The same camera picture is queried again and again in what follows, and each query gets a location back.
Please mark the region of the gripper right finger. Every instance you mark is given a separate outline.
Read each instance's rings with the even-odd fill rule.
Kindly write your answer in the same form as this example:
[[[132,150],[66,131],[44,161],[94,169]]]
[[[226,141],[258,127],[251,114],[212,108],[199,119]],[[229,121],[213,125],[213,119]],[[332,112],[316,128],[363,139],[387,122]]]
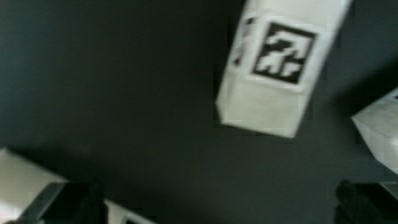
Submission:
[[[336,198],[334,224],[398,224],[398,182],[343,180]]]

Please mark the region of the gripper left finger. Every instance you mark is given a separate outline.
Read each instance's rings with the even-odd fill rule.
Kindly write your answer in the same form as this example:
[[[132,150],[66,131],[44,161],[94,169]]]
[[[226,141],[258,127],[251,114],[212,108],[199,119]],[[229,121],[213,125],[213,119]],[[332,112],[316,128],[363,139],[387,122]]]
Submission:
[[[156,224],[105,199],[96,182],[52,182],[41,190],[18,224]]]

